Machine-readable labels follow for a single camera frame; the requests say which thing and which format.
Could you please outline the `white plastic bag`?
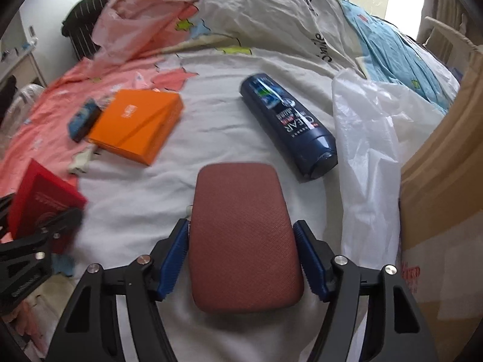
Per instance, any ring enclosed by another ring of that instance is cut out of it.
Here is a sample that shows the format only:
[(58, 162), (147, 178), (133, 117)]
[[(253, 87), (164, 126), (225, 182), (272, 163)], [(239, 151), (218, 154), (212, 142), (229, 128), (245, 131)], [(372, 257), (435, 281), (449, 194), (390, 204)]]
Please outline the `white plastic bag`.
[(332, 108), (343, 206), (341, 252), (362, 267), (396, 262), (402, 167), (436, 129), (439, 106), (400, 84), (344, 69), (333, 79)]

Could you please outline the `white side cabinet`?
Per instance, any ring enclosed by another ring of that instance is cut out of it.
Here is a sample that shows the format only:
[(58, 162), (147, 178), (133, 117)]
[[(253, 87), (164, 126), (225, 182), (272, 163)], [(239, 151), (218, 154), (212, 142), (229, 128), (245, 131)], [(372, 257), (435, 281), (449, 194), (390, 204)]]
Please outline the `white side cabinet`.
[(7, 60), (1, 63), (1, 83), (13, 76), (18, 89), (33, 83), (46, 87), (47, 82), (34, 58), (35, 50), (36, 45), (29, 43), (25, 49), (18, 52), (17, 56), (7, 57)]

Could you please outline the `brown cardboard box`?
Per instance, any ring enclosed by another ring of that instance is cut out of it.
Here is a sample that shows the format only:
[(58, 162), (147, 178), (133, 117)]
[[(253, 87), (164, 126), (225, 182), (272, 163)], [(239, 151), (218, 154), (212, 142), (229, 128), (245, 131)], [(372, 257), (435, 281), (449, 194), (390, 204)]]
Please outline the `brown cardboard box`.
[(441, 361), (482, 359), (482, 52), (453, 105), (404, 165), (403, 277)]

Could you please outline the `red square box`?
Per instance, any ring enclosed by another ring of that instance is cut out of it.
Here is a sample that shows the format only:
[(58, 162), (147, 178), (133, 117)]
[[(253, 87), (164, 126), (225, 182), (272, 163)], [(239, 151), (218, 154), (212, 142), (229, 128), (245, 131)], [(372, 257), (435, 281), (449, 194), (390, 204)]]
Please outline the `red square box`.
[(84, 209), (87, 202), (73, 185), (31, 159), (8, 212), (8, 230), (13, 240), (22, 239), (69, 208)]

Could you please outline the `black striped bag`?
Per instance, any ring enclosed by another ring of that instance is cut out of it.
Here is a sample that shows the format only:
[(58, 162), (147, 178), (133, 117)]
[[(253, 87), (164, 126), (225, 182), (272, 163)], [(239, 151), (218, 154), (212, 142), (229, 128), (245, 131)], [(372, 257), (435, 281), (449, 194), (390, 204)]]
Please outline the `black striped bag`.
[(99, 50), (92, 41), (92, 31), (109, 0), (81, 0), (62, 22), (61, 34), (69, 38), (79, 61), (91, 59)]

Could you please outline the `beige curtain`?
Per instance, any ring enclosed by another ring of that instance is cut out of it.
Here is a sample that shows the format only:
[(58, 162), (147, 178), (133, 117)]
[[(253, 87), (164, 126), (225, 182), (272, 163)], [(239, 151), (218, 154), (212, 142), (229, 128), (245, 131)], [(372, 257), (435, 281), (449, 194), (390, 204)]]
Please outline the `beige curtain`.
[(435, 19), (453, 30), (462, 30), (462, 34), (465, 35), (466, 25), (463, 24), (465, 13), (459, 0), (424, 0), (416, 37), (417, 42), (429, 50), (440, 62), (448, 63), (454, 47), (426, 18)]

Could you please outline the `starry night tissue pack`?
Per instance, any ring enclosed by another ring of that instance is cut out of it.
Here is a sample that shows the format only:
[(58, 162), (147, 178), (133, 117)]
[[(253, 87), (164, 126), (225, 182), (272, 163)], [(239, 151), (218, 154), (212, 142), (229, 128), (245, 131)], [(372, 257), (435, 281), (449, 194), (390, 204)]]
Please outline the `starry night tissue pack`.
[(68, 123), (68, 133), (70, 139), (76, 143), (91, 131), (94, 124), (101, 116), (102, 110), (92, 98), (88, 99), (77, 111)]

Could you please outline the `pink crumpled sheet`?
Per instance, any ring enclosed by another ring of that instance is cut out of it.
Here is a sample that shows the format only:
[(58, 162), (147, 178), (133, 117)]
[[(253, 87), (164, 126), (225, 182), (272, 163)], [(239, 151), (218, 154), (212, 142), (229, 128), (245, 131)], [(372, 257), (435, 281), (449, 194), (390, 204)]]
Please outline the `pink crumpled sheet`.
[(172, 41), (174, 22), (199, 0), (110, 0), (92, 32), (93, 60), (121, 65)]

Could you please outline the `maroon zip case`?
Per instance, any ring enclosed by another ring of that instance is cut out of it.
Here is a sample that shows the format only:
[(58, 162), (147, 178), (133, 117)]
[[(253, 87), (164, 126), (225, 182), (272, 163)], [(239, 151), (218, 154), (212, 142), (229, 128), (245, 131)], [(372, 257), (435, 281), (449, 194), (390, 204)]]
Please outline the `maroon zip case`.
[(293, 306), (304, 278), (276, 170), (209, 164), (197, 175), (188, 266), (197, 307), (210, 314)]

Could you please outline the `orange gift box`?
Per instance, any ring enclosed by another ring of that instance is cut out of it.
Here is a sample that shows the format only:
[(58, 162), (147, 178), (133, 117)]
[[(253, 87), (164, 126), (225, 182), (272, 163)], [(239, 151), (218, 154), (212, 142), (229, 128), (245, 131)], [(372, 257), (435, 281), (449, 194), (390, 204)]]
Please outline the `orange gift box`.
[(123, 89), (88, 134), (98, 147), (151, 165), (183, 111), (177, 92)]

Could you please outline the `dark blue shampoo bottle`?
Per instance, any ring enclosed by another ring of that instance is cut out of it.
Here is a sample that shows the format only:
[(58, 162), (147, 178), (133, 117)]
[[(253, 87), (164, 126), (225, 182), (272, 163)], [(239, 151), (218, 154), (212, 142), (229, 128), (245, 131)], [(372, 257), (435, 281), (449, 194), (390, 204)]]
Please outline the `dark blue shampoo bottle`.
[(246, 78), (240, 86), (240, 94), (303, 178), (317, 179), (337, 166), (335, 137), (269, 75)]

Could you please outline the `cartoon star bed sheet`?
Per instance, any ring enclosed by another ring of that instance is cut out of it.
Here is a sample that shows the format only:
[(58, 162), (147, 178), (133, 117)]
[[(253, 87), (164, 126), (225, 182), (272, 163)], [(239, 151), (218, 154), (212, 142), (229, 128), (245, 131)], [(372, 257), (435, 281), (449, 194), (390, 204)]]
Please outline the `cartoon star bed sheet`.
[(133, 61), (102, 77), (71, 71), (39, 98), (10, 140), (1, 161), (1, 193), (18, 187), (31, 160), (65, 176), (84, 148), (67, 122), (88, 99), (126, 88), (146, 88), (158, 73), (181, 81), (183, 113), (151, 166), (100, 151), (77, 182), (88, 199), (75, 237), (75, 274), (98, 262), (128, 264), (167, 236), (192, 202), (199, 170), (217, 162), (271, 164), (293, 219), (304, 219), (339, 249), (342, 203), (339, 175), (301, 181), (244, 104), (242, 81), (263, 72), (284, 85), (327, 127), (333, 128), (331, 82), (356, 69), (357, 37), (343, 0), (202, 0), (195, 21), (241, 37), (241, 48), (205, 48)]

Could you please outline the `clear plastic bag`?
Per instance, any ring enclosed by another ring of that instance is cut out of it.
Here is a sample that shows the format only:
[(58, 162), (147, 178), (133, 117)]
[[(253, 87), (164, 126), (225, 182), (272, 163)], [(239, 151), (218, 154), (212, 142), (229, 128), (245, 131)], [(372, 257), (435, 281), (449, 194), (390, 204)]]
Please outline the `clear plastic bag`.
[(30, 110), (44, 90), (44, 87), (31, 83), (16, 93), (1, 124), (2, 154), (20, 126), (27, 120)]

